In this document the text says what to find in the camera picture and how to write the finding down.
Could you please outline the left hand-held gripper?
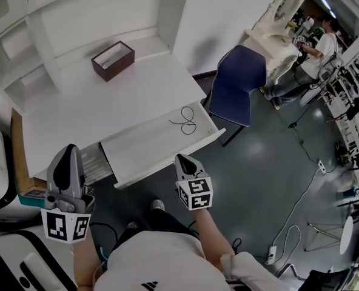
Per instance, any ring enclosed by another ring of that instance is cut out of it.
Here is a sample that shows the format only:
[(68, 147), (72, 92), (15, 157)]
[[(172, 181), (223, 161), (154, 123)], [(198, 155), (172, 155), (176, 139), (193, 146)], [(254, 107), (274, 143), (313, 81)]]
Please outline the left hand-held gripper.
[(41, 209), (45, 237), (57, 242), (85, 240), (95, 197), (82, 195), (84, 171), (77, 146), (69, 144), (56, 154), (47, 169), (47, 183), (49, 191)]

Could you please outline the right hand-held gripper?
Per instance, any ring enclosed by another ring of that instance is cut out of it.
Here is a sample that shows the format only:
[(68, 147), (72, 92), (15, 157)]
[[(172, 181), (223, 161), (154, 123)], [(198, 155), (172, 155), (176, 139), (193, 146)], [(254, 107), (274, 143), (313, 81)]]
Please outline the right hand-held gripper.
[(203, 165), (189, 155), (177, 154), (174, 159), (176, 187), (179, 199), (190, 210), (212, 206), (213, 187), (211, 177), (204, 172)]

